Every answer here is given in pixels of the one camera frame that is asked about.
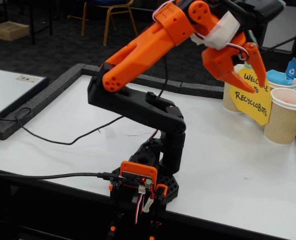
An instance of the floor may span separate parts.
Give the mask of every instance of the floor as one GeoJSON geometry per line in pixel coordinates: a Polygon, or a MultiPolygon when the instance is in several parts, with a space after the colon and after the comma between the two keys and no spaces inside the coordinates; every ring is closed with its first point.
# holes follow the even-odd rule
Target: floor
{"type": "MultiPolygon", "coordinates": [[[[67,11],[61,12],[61,18],[53,22],[53,36],[43,31],[36,36],[36,45],[31,44],[29,36],[7,42],[0,40],[0,69],[49,77],[54,81],[62,73],[77,63],[100,66],[106,59],[128,44],[134,37],[131,22],[126,14],[115,18],[117,31],[110,26],[107,46],[103,46],[105,12],[90,8],[90,20],[86,24],[85,36],[81,36],[81,21],[67,19],[67,11]]],[[[150,23],[149,12],[134,11],[138,31],[143,31],[150,23]]],[[[19,14],[19,7],[8,4],[8,18],[21,24],[29,24],[27,10],[19,14]]],[[[36,7],[34,11],[36,30],[47,25],[47,11],[36,7]]],[[[203,46],[196,46],[189,39],[173,48],[168,54],[169,79],[187,83],[201,83],[223,86],[202,66],[203,46]]],[[[267,70],[285,71],[293,55],[268,52],[264,55],[267,70]]],[[[164,78],[162,61],[158,61],[145,74],[164,78]]]]}

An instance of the red wire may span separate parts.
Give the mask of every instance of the red wire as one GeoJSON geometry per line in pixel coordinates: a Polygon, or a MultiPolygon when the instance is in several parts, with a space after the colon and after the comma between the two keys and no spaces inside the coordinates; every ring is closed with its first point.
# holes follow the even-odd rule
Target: red wire
{"type": "Polygon", "coordinates": [[[141,213],[143,211],[143,205],[144,205],[144,195],[142,196],[141,213]]]}
{"type": "Polygon", "coordinates": [[[151,199],[154,199],[154,190],[153,190],[153,183],[151,184],[150,191],[151,191],[151,199]]]}
{"type": "Polygon", "coordinates": [[[156,129],[155,132],[151,135],[151,137],[149,137],[149,140],[152,139],[156,134],[157,134],[158,130],[156,129]]]}
{"type": "Polygon", "coordinates": [[[141,199],[142,199],[142,194],[138,198],[138,202],[137,202],[136,215],[135,215],[135,218],[134,218],[134,224],[136,224],[136,225],[137,225],[137,222],[138,222],[139,205],[141,203],[141,199]]]}

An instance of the whiteboard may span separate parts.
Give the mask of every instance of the whiteboard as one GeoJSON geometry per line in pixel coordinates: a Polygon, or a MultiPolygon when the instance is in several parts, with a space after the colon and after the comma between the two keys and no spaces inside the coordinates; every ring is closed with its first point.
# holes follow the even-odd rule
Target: whiteboard
{"type": "Polygon", "coordinates": [[[40,76],[0,70],[0,112],[44,79],[40,76]]]}

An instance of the orange robotic arm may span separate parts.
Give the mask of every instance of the orange robotic arm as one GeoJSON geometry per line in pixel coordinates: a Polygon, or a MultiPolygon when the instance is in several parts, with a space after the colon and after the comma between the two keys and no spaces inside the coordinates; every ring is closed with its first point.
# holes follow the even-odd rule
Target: orange robotic arm
{"type": "MultiPolygon", "coordinates": [[[[178,5],[169,2],[154,15],[154,18],[155,23],[106,61],[114,66],[102,77],[103,86],[107,91],[121,90],[127,83],[148,70],[171,48],[194,33],[208,35],[219,22],[210,12],[209,5],[201,0],[182,0],[178,5]]],[[[259,85],[263,87],[266,69],[258,46],[254,42],[247,42],[243,32],[236,34],[231,43],[247,50],[247,55],[243,53],[242,57],[247,57],[247,62],[252,65],[258,76],[259,85]]],[[[204,67],[216,79],[253,92],[254,89],[234,72],[232,56],[239,53],[239,49],[229,46],[221,50],[208,47],[202,53],[204,67]]]]}

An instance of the cardboard box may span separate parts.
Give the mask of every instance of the cardboard box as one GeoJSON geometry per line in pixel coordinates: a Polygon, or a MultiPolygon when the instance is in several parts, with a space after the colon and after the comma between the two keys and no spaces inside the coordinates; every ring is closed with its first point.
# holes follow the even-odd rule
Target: cardboard box
{"type": "Polygon", "coordinates": [[[0,23],[0,39],[13,41],[28,36],[29,25],[19,24],[12,21],[0,23]]]}

